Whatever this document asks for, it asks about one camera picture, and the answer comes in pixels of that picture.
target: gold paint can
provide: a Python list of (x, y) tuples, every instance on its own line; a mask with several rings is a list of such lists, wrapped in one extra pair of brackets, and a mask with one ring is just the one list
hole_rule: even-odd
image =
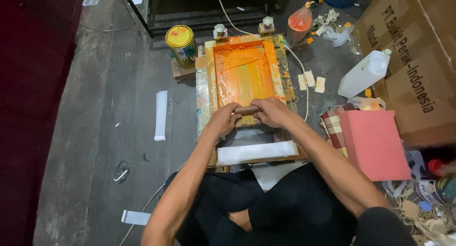
[(165, 41), (182, 68), (195, 68), (196, 47), (193, 31), (189, 27), (185, 25), (174, 26), (166, 33)]

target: hand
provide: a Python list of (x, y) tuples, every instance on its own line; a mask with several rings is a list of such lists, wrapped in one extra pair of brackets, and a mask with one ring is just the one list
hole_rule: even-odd
[(205, 131), (219, 137), (223, 137), (233, 130), (236, 121), (242, 118), (240, 114), (233, 114), (234, 109), (242, 107), (236, 102), (229, 103), (217, 109), (204, 127)]
[(254, 117), (261, 120), (261, 122), (269, 127), (285, 128), (285, 123), (296, 116), (282, 101), (274, 97), (266, 99), (255, 98), (250, 105), (256, 105), (263, 110), (254, 113)]

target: orange paint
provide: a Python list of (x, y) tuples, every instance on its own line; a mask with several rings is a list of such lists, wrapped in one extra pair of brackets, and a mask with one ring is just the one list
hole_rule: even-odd
[(214, 47), (219, 107), (231, 102), (248, 106), (253, 98), (276, 96), (271, 78), (278, 67), (274, 44), (248, 39), (231, 37), (228, 44)]

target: checkered cloth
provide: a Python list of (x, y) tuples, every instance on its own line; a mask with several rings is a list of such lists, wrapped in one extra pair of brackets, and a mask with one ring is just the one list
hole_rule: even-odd
[(326, 140), (334, 146), (341, 154), (348, 157), (347, 148), (343, 139), (341, 121), (339, 113), (343, 111), (356, 109), (352, 104), (346, 104), (342, 107), (330, 107), (330, 110), (320, 115), (320, 126), (325, 129)]

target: concrete floor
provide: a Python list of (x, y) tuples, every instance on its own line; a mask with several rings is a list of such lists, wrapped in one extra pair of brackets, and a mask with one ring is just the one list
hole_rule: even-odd
[[(282, 9), (274, 16), (276, 32), (285, 31), (288, 16), (306, 1), (278, 0)], [(146, 10), (147, 2), (138, 7)], [(370, 0), (358, 3), (359, 7), (336, 9), (341, 25), (355, 23)], [(313, 16), (330, 9), (320, 4)], [(196, 144), (195, 80), (174, 80), (164, 37), (150, 39), (134, 18), (137, 24), (129, 30), (101, 33), (79, 28), (43, 181), (35, 245), (118, 245), (130, 228), (120, 221), (123, 210), (141, 211)], [(83, 9), (81, 23), (116, 29), (132, 21), (121, 0), (100, 0)], [(255, 32), (257, 27), (240, 29)], [(240, 35), (233, 29), (229, 33)], [(331, 41), (314, 39), (296, 55), (315, 77), (326, 78), (323, 94), (310, 89), (307, 120), (323, 137), (319, 115), (331, 105), (346, 102), (337, 95), (338, 85), (360, 56), (353, 41), (332, 48)], [(195, 40), (197, 45), (212, 40), (212, 31), (195, 32)], [(305, 91), (299, 90), (297, 78), (301, 71), (293, 58), (288, 63), (299, 97), (298, 113), (304, 116)], [(155, 142), (156, 93), (161, 90), (168, 90), (169, 98), (166, 140)], [(129, 165), (129, 174), (116, 184), (113, 177), (121, 162)], [(145, 212), (151, 213), (157, 200)], [(139, 245), (143, 229), (135, 226), (123, 245)]]

